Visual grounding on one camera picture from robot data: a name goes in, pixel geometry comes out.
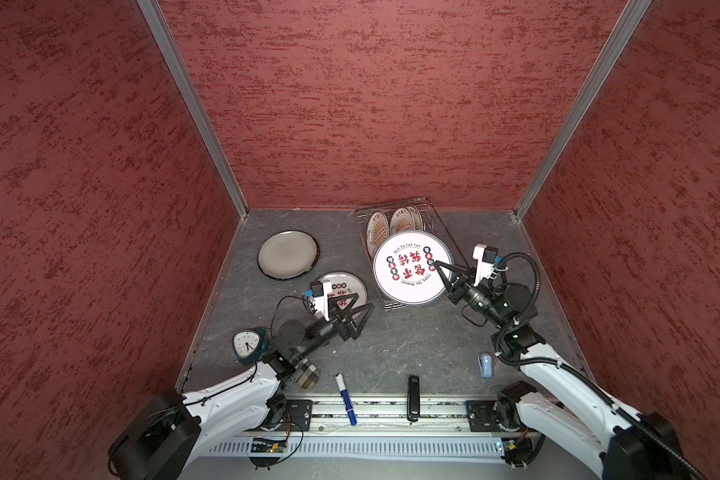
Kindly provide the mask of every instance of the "gray table surface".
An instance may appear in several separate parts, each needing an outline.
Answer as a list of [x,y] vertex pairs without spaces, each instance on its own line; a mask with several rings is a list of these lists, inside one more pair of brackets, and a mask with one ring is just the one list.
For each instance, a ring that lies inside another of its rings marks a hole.
[[[520,228],[509,212],[440,212],[441,218],[466,258],[475,244],[499,248],[505,255],[524,250]],[[257,265],[259,247],[271,235],[284,230],[303,230],[320,245],[320,257],[308,274],[289,281],[271,280]],[[520,260],[509,263],[510,281],[531,285],[530,268]],[[421,378],[423,395],[495,396],[512,382],[523,379],[517,370],[494,363],[492,378],[480,376],[478,356],[491,351],[491,324],[472,326],[461,317],[461,306],[441,298],[426,306],[407,306],[384,312],[374,285],[370,261],[350,210],[253,210],[240,232],[230,271],[217,285],[219,294],[205,325],[184,391],[205,388],[242,372],[235,363],[230,340],[241,329],[269,326],[278,300],[301,295],[308,283],[328,272],[354,273],[366,285],[376,309],[362,336],[355,341],[334,339],[310,355],[321,379],[308,391],[336,392],[333,376],[341,372],[350,392],[403,394],[408,375]],[[542,286],[537,302],[539,316],[533,327],[559,354],[577,368],[581,351],[548,286]],[[286,300],[278,312],[275,330],[285,320],[305,325],[313,318],[297,300]]]

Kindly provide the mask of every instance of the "side wall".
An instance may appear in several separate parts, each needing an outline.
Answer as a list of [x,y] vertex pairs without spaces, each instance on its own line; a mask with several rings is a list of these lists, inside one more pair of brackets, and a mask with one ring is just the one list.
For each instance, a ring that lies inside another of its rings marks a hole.
[[135,2],[0,2],[0,480],[104,476],[236,222]]
[[162,0],[251,206],[511,210],[626,0]]
[[720,478],[720,0],[654,0],[526,224],[598,382]]

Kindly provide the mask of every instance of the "dish rack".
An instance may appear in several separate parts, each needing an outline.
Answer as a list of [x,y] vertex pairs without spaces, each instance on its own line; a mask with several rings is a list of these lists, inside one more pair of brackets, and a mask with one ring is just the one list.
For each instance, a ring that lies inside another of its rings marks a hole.
[[[440,219],[440,215],[438,215],[438,212],[434,209],[434,206],[432,205],[432,200],[430,200],[428,197],[416,197],[408,200],[390,202],[388,204],[364,206],[363,208],[358,208],[355,210],[355,216],[357,217],[358,222],[358,232],[360,233],[360,238],[362,240],[365,256],[368,258],[368,262],[371,264],[371,272],[373,272],[373,257],[370,255],[368,249],[365,247],[365,227],[368,226],[368,221],[371,219],[371,216],[376,211],[382,212],[387,217],[387,221],[389,221],[389,219],[392,218],[392,214],[396,209],[400,208],[401,206],[409,205],[415,206],[419,213],[422,215],[424,231],[429,234],[435,235],[437,238],[440,239],[441,242],[446,245],[448,250],[451,251],[451,256],[453,257],[454,264],[466,265],[467,261],[464,258],[464,255],[461,253],[461,250],[456,245],[456,242],[454,242],[451,233],[448,232],[448,229],[443,224],[443,221]],[[386,296],[384,292],[382,292],[382,289],[378,288],[378,284],[375,281],[374,285],[376,287],[376,292],[384,303],[384,310],[389,311],[407,306],[404,303],[396,302]]]

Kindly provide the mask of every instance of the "metal corner post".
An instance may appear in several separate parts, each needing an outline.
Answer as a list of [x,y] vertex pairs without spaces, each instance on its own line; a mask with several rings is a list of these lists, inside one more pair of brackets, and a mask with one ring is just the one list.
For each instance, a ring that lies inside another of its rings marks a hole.
[[605,79],[616,64],[616,60],[619,59],[624,47],[632,37],[640,20],[643,19],[643,15],[650,4],[651,0],[627,1],[624,10],[618,20],[616,20],[614,30],[608,36],[605,45],[603,45],[603,50],[600,51],[600,55],[598,55],[592,69],[586,76],[584,84],[581,86],[581,90],[579,90],[574,104],[571,106],[568,115],[565,120],[563,120],[560,129],[558,129],[557,134],[552,140],[547,154],[542,159],[536,170],[536,174],[534,174],[533,179],[531,179],[528,187],[525,189],[525,193],[523,197],[520,198],[518,206],[515,207],[514,212],[519,219],[522,219],[528,212],[528,209],[541,190],[541,186],[557,163],[557,159],[560,158],[560,154],[563,153],[563,149],[565,149],[571,136],[573,136],[584,114],[595,100],[597,92],[600,91],[600,87],[603,86]]
[[235,175],[230,167],[230,162],[226,159],[224,149],[222,149],[219,138],[216,136],[216,132],[213,130],[213,126],[208,119],[208,114],[202,106],[202,101],[197,94],[197,90],[195,90],[195,85],[192,83],[190,72],[186,70],[179,49],[173,41],[173,35],[170,33],[168,24],[163,16],[163,11],[160,9],[156,0],[136,0],[136,2],[144,14],[146,23],[149,25],[152,35],[157,42],[157,46],[160,48],[160,52],[168,64],[168,69],[173,75],[173,80],[176,81],[176,85],[179,87],[186,106],[192,114],[192,119],[194,119],[197,129],[200,131],[200,136],[202,136],[206,147],[208,147],[208,152],[211,154],[213,163],[216,164],[219,175],[221,175],[222,181],[230,193],[232,202],[235,204],[235,208],[237,208],[237,213],[241,219],[247,218],[249,210],[248,204],[242,197],[240,186],[237,184]]

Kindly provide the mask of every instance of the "clock face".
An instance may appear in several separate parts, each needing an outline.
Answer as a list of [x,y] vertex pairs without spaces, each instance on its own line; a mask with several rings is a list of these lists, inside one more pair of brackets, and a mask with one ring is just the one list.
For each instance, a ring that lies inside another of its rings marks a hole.
[[235,349],[237,356],[244,359],[256,352],[261,340],[260,335],[253,330],[243,330],[236,333],[232,338],[232,347]]

